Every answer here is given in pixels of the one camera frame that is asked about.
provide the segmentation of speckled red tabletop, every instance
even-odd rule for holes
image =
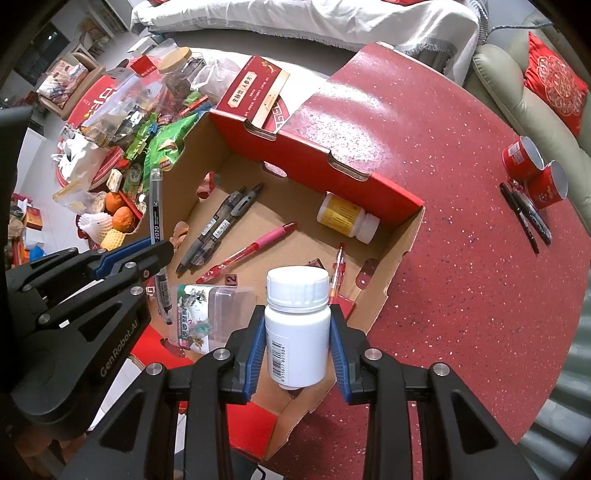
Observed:
[[[591,243],[570,203],[544,212],[553,241],[537,237],[536,257],[498,187],[516,133],[458,85],[378,45],[284,129],[425,201],[369,341],[403,363],[450,364],[518,441],[560,373],[586,289]],[[334,387],[268,466],[294,480],[358,480],[366,425],[365,406],[345,405]]]

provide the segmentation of gray pen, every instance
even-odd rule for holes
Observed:
[[[162,171],[159,168],[150,171],[150,235],[152,244],[162,241]],[[173,304],[170,301],[166,267],[162,267],[154,276],[154,287],[160,315],[167,325],[172,325]]]
[[[185,253],[183,259],[180,261],[177,267],[177,276],[181,276],[184,274],[190,267],[191,267],[191,260],[193,258],[198,258],[203,245],[205,244],[206,240],[211,236],[211,233],[215,231],[219,223],[226,218],[232,209],[236,206],[244,193],[246,192],[246,187],[242,187],[240,190],[231,193],[219,206],[215,215],[213,215],[212,219],[207,223],[205,228],[202,230],[201,234],[197,237],[197,239],[191,244],[187,252]]]
[[[515,201],[517,201],[517,204],[519,205],[519,208],[521,208],[523,214],[530,221],[535,231],[538,232],[540,238],[546,245],[550,245],[552,243],[552,233],[546,226],[545,222],[542,220],[542,217],[538,214],[538,212],[535,211],[531,200],[519,190],[513,190],[511,193],[513,194],[513,197],[515,197]]]
[[[230,229],[236,224],[240,218],[248,211],[248,209],[255,202],[256,197],[261,192],[265,184],[259,183],[250,192],[244,195],[242,200],[232,209],[230,215],[226,219],[220,222],[218,227],[213,231],[211,238],[207,241],[203,247],[201,254],[195,258],[191,264],[193,268],[203,265],[209,260],[216,249],[219,247],[222,239],[228,234]]]

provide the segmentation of red paper cup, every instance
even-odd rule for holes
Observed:
[[[569,181],[562,165],[552,161],[534,178],[525,184],[525,192],[539,210],[566,198]]]
[[[512,179],[526,181],[544,170],[544,160],[529,137],[503,150],[503,165]]]

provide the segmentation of white blanket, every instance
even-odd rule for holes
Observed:
[[[425,52],[444,54],[444,75],[462,85],[478,42],[478,20],[454,0],[410,7],[380,0],[170,0],[157,7],[140,3],[131,26],[142,24],[153,32],[251,30],[352,51],[383,41],[419,59]]]

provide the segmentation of beige sofa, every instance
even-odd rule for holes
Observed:
[[[535,28],[544,22],[547,19],[542,15],[531,14],[523,25],[533,28],[515,30],[506,50],[492,44],[477,47],[464,88],[518,134],[530,137],[546,163],[560,162],[569,178],[569,199],[591,236],[591,92],[585,100],[580,134],[575,137],[543,100],[524,87],[528,32],[558,53],[587,85],[591,85],[591,76],[558,31],[553,27]]]
[[[74,52],[72,55],[74,55],[76,60],[78,60],[82,65],[84,65],[88,69],[88,75],[86,75],[86,77],[84,78],[84,80],[82,80],[78,88],[74,91],[74,93],[72,93],[72,96],[68,99],[68,101],[64,105],[64,108],[58,107],[55,103],[43,97],[42,95],[39,96],[39,103],[51,110],[62,120],[68,120],[68,117],[72,113],[72,110],[74,109],[76,104],[90,89],[90,87],[92,87],[96,83],[96,81],[105,74],[106,70],[105,67],[99,66],[96,62],[88,58],[83,53]]]

